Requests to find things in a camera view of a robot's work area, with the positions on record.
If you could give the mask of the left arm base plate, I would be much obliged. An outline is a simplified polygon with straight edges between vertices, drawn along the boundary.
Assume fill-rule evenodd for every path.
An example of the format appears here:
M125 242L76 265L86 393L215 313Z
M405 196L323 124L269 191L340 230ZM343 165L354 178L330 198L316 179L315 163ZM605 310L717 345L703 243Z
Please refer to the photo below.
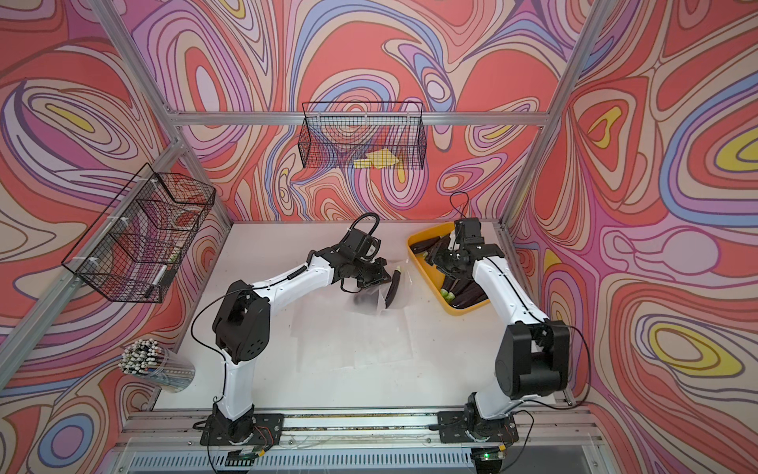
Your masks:
M243 415L231 422L221 413L212 413L201 424L202 446L277 446L283 431L280 413Z

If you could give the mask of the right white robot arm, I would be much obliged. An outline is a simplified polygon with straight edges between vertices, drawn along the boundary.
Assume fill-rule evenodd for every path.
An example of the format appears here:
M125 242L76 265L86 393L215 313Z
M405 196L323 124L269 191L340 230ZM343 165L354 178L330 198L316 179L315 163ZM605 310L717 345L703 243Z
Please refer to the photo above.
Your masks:
M449 237L430 253L444 276L483 290L505 331L493 363L493 381L472 393L463 424L473 440L489 440L516 408L567 388L572 336L552 322L517 282L505 254L488 244L474 217L458 219Z

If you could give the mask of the clear zip-top bag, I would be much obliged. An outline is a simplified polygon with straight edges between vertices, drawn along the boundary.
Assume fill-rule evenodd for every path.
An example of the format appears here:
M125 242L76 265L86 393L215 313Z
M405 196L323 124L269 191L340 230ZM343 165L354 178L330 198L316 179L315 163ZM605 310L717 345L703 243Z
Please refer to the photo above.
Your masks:
M347 310L366 316L400 311L414 300L414 278L407 266L398 266L390 274L390 282L363 290L347 300Z

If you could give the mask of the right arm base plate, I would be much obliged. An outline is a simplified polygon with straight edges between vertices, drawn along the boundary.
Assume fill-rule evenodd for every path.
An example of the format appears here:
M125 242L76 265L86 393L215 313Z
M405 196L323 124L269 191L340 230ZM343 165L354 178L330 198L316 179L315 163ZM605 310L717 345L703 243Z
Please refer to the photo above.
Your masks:
M439 434L443 444L504 444L511 446L519 441L513 416L504 419L484 420L468 411L440 411L430 430Z

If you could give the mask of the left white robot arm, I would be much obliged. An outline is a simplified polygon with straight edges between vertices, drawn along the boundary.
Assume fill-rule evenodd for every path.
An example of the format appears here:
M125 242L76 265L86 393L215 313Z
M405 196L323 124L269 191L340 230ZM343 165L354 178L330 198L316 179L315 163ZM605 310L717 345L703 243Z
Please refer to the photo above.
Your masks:
M332 284L355 282L353 294L392 284L387 260L378 256L381 240L351 227L338 243L309 252L300 266L274 278L230 286L212 324L225 368L225 383L216 406L236 422L254 407L256 358L270 343L272 318L290 303Z

